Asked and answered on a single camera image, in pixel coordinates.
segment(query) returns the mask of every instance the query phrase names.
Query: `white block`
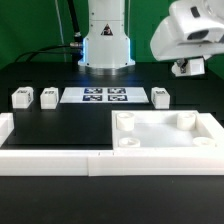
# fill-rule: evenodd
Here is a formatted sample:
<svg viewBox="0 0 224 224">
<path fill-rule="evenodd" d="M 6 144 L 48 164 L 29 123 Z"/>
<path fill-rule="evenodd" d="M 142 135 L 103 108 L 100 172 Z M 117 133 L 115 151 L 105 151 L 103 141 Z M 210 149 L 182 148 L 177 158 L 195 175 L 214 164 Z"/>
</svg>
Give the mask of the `white block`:
<svg viewBox="0 0 224 224">
<path fill-rule="evenodd" d="M 13 114 L 0 114 L 0 147 L 14 129 Z"/>
<path fill-rule="evenodd" d="M 40 96 L 41 109 L 55 109 L 58 100 L 58 88 L 45 88 Z"/>
<path fill-rule="evenodd" d="M 156 109 L 169 109 L 170 95 L 164 88 L 152 88 L 151 101 Z"/>
<path fill-rule="evenodd" d="M 32 102 L 32 87 L 20 87 L 12 94 L 12 106 L 15 109 L 26 109 Z"/>
<path fill-rule="evenodd" d="M 176 77 L 205 74 L 204 59 L 199 58 L 188 60 L 188 63 L 186 65 L 186 72 L 184 73 L 181 73 L 181 69 L 175 62 L 172 67 L 172 72 L 175 74 Z"/>
</svg>

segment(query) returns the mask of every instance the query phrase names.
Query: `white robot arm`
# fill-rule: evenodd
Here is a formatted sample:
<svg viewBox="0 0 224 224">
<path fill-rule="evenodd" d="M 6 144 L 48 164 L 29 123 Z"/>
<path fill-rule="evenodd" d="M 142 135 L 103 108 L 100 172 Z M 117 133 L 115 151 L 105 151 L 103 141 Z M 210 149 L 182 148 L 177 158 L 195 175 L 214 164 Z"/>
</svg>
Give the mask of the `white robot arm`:
<svg viewBox="0 0 224 224">
<path fill-rule="evenodd" d="M 160 60 L 178 59 L 176 76 L 204 73 L 204 59 L 224 53 L 224 1 L 179 0 L 152 37 L 150 46 Z M 185 58 L 203 57 L 200 59 Z"/>
</svg>

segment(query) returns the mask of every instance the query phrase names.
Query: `green screen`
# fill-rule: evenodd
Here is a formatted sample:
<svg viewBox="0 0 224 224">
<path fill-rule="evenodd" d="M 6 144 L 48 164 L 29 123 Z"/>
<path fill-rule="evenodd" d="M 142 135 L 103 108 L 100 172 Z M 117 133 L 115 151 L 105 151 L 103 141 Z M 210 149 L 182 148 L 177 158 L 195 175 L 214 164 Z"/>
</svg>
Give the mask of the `green screen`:
<svg viewBox="0 0 224 224">
<path fill-rule="evenodd" d="M 130 26 L 125 31 L 131 39 L 131 55 L 136 62 L 155 62 L 149 42 L 160 21 L 168 15 L 172 0 L 131 0 Z M 74 0 L 82 35 L 88 33 L 88 0 Z M 64 42 L 73 41 L 73 29 L 66 0 L 58 0 Z M 61 44 L 55 0 L 0 1 L 0 68 L 28 51 Z M 214 56 L 207 66 L 224 78 L 224 56 Z M 65 61 L 63 55 L 38 55 L 36 61 Z"/>
</svg>

